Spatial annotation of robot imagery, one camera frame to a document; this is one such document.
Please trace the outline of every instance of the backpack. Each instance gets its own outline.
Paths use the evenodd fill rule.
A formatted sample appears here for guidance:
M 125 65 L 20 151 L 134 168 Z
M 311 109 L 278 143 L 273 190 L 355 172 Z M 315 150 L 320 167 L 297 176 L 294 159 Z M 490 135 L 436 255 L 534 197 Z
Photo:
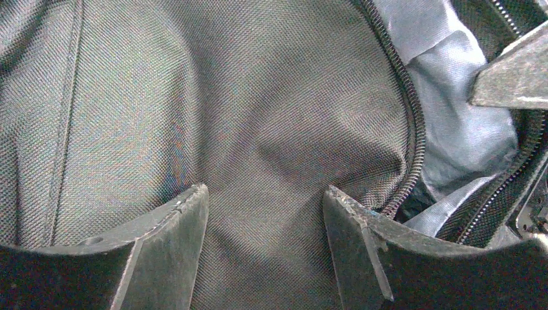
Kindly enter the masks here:
M 0 2 L 0 308 L 547 307 L 545 4 Z

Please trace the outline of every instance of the fabric seam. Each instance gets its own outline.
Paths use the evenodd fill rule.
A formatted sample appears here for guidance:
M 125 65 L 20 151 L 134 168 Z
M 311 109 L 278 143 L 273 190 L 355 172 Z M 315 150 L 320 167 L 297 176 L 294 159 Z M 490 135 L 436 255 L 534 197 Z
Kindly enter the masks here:
M 54 169 L 50 182 L 50 195 L 46 209 L 46 219 L 44 226 L 43 246 L 53 246 L 55 238 L 55 228 L 61 200 L 61 190 L 63 186 L 63 177 L 65 174 L 65 165 L 67 162 L 67 149 L 69 145 L 70 120 L 72 115 L 74 101 L 74 86 L 76 78 L 76 64 L 78 62 L 79 42 L 83 19 L 83 0 L 74 0 L 72 28 L 70 31 L 70 43 L 67 55 L 67 67 L 65 71 L 65 80 L 63 82 L 63 92 L 61 98 L 61 112 L 59 115 L 59 128 L 57 138 L 57 148 L 54 158 Z

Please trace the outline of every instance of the black plastic part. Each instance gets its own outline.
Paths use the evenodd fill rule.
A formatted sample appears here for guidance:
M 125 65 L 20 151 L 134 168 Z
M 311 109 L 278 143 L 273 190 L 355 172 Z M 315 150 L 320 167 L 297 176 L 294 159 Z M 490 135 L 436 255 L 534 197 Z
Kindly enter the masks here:
M 478 249 L 413 231 L 335 187 L 323 203 L 344 309 L 548 309 L 545 236 Z
M 0 245 L 0 309 L 189 309 L 205 185 L 73 247 Z

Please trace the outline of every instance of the open bag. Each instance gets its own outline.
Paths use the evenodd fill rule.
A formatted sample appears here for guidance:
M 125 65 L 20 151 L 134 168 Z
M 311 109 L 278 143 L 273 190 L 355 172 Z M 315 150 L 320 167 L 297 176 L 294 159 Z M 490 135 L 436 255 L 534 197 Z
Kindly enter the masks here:
M 0 309 L 548 307 L 546 4 L 0 1 Z

